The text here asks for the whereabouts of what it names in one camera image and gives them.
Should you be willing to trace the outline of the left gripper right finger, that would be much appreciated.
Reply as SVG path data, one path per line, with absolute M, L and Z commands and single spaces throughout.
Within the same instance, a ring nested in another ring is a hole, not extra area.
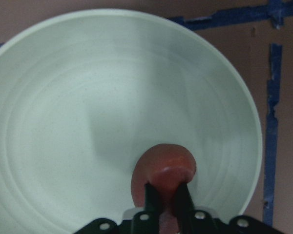
M 195 208 L 186 183 L 177 188 L 174 197 L 174 212 L 181 234 L 194 234 L 196 231 Z

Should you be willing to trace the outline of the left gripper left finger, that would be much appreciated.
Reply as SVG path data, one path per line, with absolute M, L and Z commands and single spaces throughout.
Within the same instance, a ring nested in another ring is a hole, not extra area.
M 150 234 L 160 233 L 160 216 L 163 212 L 163 205 L 159 192 L 150 184 L 145 185 L 145 220 L 147 230 Z

